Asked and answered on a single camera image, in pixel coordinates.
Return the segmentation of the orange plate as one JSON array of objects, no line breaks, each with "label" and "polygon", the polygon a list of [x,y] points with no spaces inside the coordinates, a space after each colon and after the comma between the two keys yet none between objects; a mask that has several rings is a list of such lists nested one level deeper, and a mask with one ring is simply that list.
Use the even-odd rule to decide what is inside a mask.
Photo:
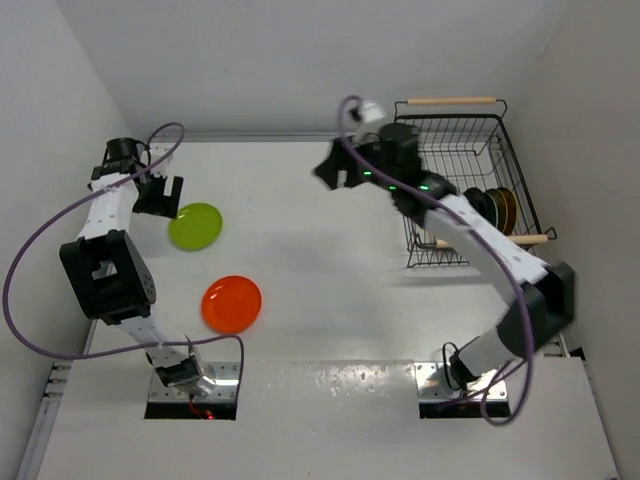
[{"label": "orange plate", "polygon": [[222,277],[211,284],[201,300],[201,317],[207,327],[220,334],[238,334],[259,317],[262,294],[257,284],[244,276]]}]

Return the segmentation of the yellow patterned plate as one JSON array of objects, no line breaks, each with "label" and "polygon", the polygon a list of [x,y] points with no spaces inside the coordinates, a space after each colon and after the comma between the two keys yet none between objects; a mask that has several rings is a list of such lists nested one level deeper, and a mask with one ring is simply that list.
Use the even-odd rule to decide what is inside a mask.
[{"label": "yellow patterned plate", "polygon": [[509,211],[504,195],[498,189],[489,189],[487,194],[491,197],[496,207],[496,228],[501,233],[508,235]]},{"label": "yellow patterned plate", "polygon": [[514,193],[507,188],[502,187],[500,191],[507,207],[507,220],[505,225],[505,234],[511,235],[514,232],[514,229],[517,223],[517,218],[518,218],[517,199]]}]

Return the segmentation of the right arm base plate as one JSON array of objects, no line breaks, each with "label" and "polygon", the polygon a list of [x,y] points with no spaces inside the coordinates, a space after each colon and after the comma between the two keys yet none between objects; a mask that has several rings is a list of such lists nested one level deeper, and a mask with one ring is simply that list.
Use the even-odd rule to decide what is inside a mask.
[{"label": "right arm base plate", "polygon": [[467,384],[465,390],[454,388],[454,381],[445,379],[442,361],[426,361],[414,363],[414,375],[417,397],[420,405],[436,405],[453,400],[470,400],[479,402],[486,391],[488,402],[500,402],[508,399],[506,383],[501,380],[493,385],[491,381],[497,369],[489,370],[477,380]]}]

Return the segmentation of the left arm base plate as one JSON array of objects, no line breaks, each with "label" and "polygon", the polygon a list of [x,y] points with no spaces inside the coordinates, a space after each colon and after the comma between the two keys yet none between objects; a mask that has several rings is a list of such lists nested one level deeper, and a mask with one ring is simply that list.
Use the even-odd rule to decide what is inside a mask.
[{"label": "left arm base plate", "polygon": [[193,391],[176,387],[165,387],[153,374],[149,385],[149,403],[187,403],[193,394],[195,403],[233,403],[239,386],[240,366],[234,362],[206,362],[202,377]]}]

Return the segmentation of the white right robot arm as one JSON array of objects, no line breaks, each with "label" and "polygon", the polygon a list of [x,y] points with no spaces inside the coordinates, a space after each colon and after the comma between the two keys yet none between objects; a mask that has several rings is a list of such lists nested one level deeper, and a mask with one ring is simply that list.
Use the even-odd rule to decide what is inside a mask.
[{"label": "white right robot arm", "polygon": [[573,322],[575,271],[517,246],[445,177],[425,169],[410,126],[386,124],[360,145],[338,137],[313,173],[331,190],[371,183],[388,191],[403,216],[445,240],[502,297],[507,309],[497,324],[451,356],[448,375],[456,388],[529,360]]}]

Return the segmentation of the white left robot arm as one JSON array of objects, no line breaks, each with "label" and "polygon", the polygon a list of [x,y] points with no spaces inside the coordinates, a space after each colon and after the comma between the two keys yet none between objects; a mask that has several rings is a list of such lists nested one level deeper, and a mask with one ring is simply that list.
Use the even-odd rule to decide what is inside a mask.
[{"label": "white left robot arm", "polygon": [[164,387],[204,398],[214,383],[188,339],[167,334],[153,318],[156,285],[128,233],[135,213],[173,219],[178,212],[182,178],[173,180],[169,193],[162,174],[126,179],[142,171],[141,158],[149,153],[132,138],[107,142],[102,163],[92,171],[89,188],[96,197],[88,217],[76,239],[60,247],[59,257],[86,317],[117,327],[142,346]]}]

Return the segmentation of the glossy black plate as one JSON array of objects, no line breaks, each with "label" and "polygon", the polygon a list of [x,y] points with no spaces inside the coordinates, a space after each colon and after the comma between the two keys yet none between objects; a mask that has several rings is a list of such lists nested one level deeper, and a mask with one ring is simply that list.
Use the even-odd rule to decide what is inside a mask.
[{"label": "glossy black plate", "polygon": [[477,187],[471,187],[465,190],[463,195],[482,217],[486,216],[487,203],[482,190]]}]

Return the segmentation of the green plate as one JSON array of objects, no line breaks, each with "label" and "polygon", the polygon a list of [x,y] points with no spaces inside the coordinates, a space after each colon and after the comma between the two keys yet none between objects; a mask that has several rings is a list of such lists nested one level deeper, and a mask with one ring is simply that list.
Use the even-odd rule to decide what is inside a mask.
[{"label": "green plate", "polygon": [[185,251],[198,251],[213,244],[221,234],[221,212],[208,203],[196,202],[180,208],[169,222],[168,235],[172,244]]}]

